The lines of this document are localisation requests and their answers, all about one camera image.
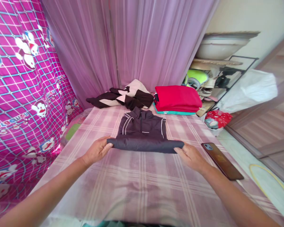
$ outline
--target white wall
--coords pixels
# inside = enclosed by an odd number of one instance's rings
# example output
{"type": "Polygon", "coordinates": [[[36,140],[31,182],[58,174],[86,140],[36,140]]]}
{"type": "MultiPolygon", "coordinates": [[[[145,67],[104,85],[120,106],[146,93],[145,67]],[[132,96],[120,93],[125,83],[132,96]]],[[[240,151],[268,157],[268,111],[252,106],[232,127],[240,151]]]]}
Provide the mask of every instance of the white wall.
{"type": "Polygon", "coordinates": [[[206,32],[236,31],[261,31],[236,53],[259,63],[284,38],[284,0],[220,0],[206,32]]]}

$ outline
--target zipper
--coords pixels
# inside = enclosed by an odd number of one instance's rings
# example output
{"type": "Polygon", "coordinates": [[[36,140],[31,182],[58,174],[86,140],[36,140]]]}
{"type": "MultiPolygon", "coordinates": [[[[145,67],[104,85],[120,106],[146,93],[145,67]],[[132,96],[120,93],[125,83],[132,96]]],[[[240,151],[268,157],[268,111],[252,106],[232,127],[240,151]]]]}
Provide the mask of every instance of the zipper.
{"type": "Polygon", "coordinates": [[[142,116],[140,117],[140,132],[142,132],[142,116]]]}

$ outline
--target smartphone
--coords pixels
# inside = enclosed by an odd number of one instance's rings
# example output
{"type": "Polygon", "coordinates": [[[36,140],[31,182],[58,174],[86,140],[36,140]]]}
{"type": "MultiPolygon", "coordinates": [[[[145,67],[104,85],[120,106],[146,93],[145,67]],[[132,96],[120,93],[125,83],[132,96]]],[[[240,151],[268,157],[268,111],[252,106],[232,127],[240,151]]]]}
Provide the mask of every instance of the smartphone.
{"type": "Polygon", "coordinates": [[[231,164],[231,162],[226,158],[226,156],[220,151],[219,148],[214,143],[202,143],[204,150],[209,154],[215,164],[219,167],[221,172],[231,181],[233,180],[243,180],[244,177],[236,169],[236,167],[231,164]]]}

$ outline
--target magenta curtain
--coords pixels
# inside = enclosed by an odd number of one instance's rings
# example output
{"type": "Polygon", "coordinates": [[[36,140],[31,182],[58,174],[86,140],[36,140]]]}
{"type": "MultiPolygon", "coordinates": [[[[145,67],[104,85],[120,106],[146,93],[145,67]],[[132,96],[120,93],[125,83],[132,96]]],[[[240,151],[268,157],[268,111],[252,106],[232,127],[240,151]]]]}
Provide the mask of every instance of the magenta curtain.
{"type": "Polygon", "coordinates": [[[109,2],[43,0],[61,65],[83,108],[86,98],[119,87],[109,2]]]}
{"type": "Polygon", "coordinates": [[[140,80],[183,81],[217,0],[43,0],[61,65],[86,98],[140,80]]]}
{"type": "Polygon", "coordinates": [[[180,85],[215,2],[111,1],[121,86],[133,79],[149,91],[155,91],[155,86],[180,85]]]}
{"type": "Polygon", "coordinates": [[[0,217],[28,196],[82,111],[40,1],[0,1],[0,217]]]}

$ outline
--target right hand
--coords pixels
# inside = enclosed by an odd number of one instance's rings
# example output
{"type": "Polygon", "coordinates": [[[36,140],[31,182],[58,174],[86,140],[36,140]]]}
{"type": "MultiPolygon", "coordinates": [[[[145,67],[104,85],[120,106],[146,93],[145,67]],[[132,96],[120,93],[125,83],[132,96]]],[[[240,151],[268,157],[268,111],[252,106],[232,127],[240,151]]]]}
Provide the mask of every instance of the right hand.
{"type": "Polygon", "coordinates": [[[192,145],[184,143],[183,148],[174,148],[186,165],[193,170],[202,173],[206,168],[211,165],[202,157],[200,152],[192,145]]]}

